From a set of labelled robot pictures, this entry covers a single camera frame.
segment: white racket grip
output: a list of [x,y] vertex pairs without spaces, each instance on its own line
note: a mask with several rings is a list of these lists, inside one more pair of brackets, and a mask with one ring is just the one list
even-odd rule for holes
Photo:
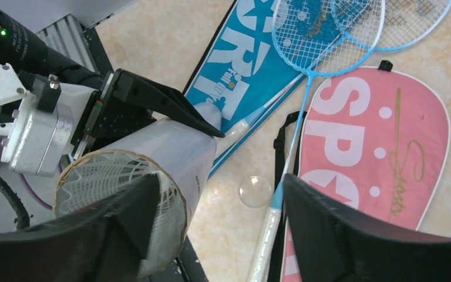
[[230,146],[240,140],[245,133],[248,132],[249,128],[250,125],[244,119],[241,119],[234,126],[232,126],[231,129],[225,133],[225,137],[218,140],[215,158],[218,158],[225,152],[225,150],[229,149]]
[[269,207],[260,237],[257,242],[257,249],[251,264],[248,282],[263,282],[265,272],[268,269],[268,263],[271,257],[272,247],[274,246],[275,234],[281,221],[281,211]]

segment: beige marble floor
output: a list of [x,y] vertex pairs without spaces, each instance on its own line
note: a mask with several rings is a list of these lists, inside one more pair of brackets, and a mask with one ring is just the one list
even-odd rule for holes
[[[182,90],[231,3],[139,1],[97,30],[115,68]],[[451,118],[451,11],[420,44],[397,54],[374,54],[366,65],[381,59],[389,59],[395,69],[435,89]],[[238,197],[238,185],[249,172],[274,182],[272,140],[285,115],[298,109],[302,92],[297,89],[207,183],[189,237],[212,282],[246,279],[265,207],[245,207]],[[421,230],[451,236],[451,144],[443,179]]]

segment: racket strings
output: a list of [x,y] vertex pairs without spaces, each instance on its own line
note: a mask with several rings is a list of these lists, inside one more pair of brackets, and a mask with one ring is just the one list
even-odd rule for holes
[[423,36],[444,15],[450,0],[387,0],[379,48],[398,48]]
[[375,43],[381,22],[379,0],[280,0],[276,47],[290,65],[337,73],[361,60]]

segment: bag strap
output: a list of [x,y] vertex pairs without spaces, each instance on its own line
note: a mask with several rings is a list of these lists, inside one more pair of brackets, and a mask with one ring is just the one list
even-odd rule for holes
[[[294,123],[298,119],[298,112],[290,113],[286,117],[286,121],[279,128],[279,132],[277,133],[276,139],[274,139],[274,150],[275,150],[275,160],[274,160],[274,187],[279,185],[281,181],[282,171],[284,169],[284,163],[286,162],[286,156],[284,153],[285,143],[286,143],[286,127],[290,124]],[[303,113],[303,118],[307,116],[307,112]],[[300,141],[298,140],[297,146],[297,154],[295,155],[295,163],[293,167],[293,174],[298,174],[298,166],[299,166],[299,151],[300,151]],[[285,215],[286,212],[284,210],[284,206],[281,211],[281,222],[279,223],[279,228],[277,229],[277,233],[275,235],[274,247],[272,248],[270,267],[269,267],[269,275],[267,278],[267,282],[278,282],[281,277],[282,271],[282,260],[284,254],[284,229],[285,229]]]

